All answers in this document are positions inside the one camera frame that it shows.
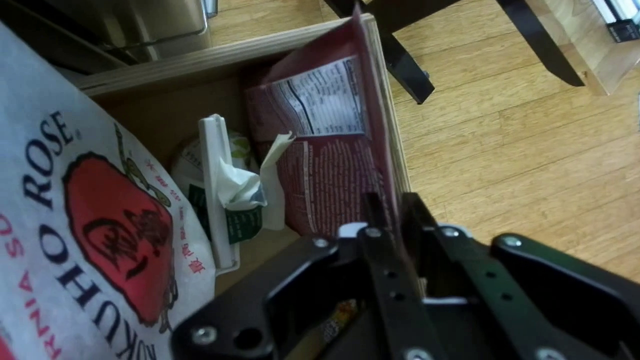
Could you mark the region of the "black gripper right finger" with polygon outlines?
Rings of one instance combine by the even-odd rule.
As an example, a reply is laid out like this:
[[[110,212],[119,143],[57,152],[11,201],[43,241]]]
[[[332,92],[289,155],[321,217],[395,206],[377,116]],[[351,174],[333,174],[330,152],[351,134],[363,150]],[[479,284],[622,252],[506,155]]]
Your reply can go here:
[[[426,280],[430,324],[450,360],[600,360],[555,327],[490,247],[439,225],[416,191],[401,194],[401,236]]]

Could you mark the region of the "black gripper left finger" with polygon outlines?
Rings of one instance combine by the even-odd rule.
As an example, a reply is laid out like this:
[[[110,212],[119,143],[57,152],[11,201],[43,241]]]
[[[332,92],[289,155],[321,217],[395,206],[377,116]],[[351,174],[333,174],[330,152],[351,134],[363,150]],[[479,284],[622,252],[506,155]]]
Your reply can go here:
[[[365,227],[358,232],[360,247],[369,267],[376,310],[392,360],[438,360],[438,335],[427,324],[427,311],[416,281],[394,246],[394,230],[377,194],[363,194]]]

